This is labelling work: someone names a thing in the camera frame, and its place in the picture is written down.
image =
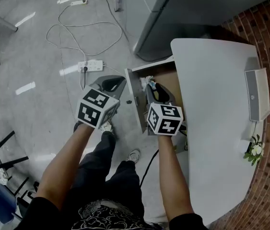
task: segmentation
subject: drawer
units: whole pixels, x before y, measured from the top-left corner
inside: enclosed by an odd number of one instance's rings
[[[181,90],[173,57],[142,67],[125,69],[125,74],[133,101],[132,105],[134,106],[137,123],[142,132],[147,128],[146,119],[148,110],[146,108],[147,101],[145,92],[142,91],[140,78],[154,76],[155,82],[165,86],[174,95],[176,105],[182,108],[185,117]]]

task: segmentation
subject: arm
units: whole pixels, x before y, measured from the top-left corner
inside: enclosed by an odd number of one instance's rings
[[[168,220],[194,213],[189,189],[169,136],[158,136],[160,190]]]
[[[82,152],[88,143],[93,128],[79,125],[64,147],[45,169],[36,197],[52,202],[59,210],[72,186]]]

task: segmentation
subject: white shoe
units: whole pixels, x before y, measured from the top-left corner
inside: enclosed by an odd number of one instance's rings
[[[101,130],[102,132],[109,131],[109,132],[112,133],[112,131],[113,131],[114,129],[112,128],[111,122],[110,122],[110,121],[107,121],[106,123],[104,123],[104,124],[100,127],[100,130]]]
[[[134,163],[137,163],[140,159],[140,151],[138,149],[133,150],[129,157],[127,158],[127,161],[133,161]]]

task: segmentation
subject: white flower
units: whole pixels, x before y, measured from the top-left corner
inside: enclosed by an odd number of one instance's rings
[[[251,151],[252,155],[255,156],[256,154],[260,155],[261,154],[261,147],[259,145],[255,145]]]

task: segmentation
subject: shirt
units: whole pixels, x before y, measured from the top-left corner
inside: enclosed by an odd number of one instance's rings
[[[45,198],[34,198],[20,222],[17,230],[27,229],[72,229],[72,230],[155,230],[157,224],[148,224],[142,218],[132,214],[128,208],[111,200],[97,200],[78,209],[78,219],[71,225],[66,224],[58,208]],[[184,214],[172,219],[170,230],[205,230],[202,218],[197,214]]]

